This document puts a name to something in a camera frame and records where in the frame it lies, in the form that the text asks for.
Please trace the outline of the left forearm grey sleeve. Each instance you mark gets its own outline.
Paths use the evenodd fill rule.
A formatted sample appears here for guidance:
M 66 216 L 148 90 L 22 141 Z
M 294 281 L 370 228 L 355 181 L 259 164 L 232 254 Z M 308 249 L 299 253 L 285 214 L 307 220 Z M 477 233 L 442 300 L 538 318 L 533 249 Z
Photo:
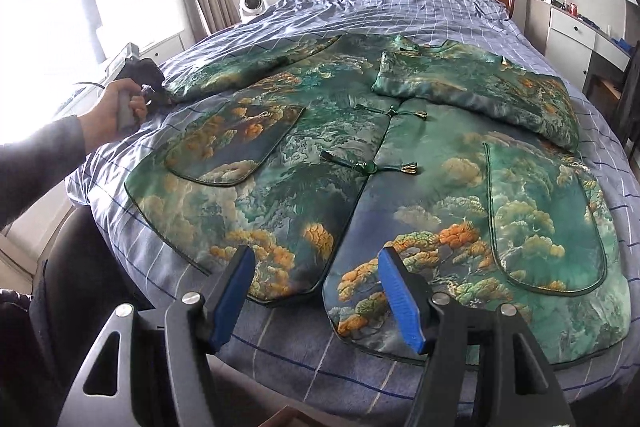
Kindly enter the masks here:
M 76 116 L 47 124 L 29 139 L 1 147 L 1 228 L 16 220 L 86 158 Z

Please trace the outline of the left hand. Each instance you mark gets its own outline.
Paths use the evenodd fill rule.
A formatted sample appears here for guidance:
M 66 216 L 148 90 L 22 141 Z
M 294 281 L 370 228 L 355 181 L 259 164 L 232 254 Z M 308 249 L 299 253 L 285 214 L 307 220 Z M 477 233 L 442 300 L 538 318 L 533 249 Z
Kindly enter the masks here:
M 137 126 L 140 126 L 148 116 L 142 89 L 134 80 L 122 78 L 110 82 L 96 106 L 90 112 L 78 117 L 87 154 L 127 135 L 125 131 L 118 130 L 119 98 L 122 93 L 127 95 L 129 113 L 134 115 Z

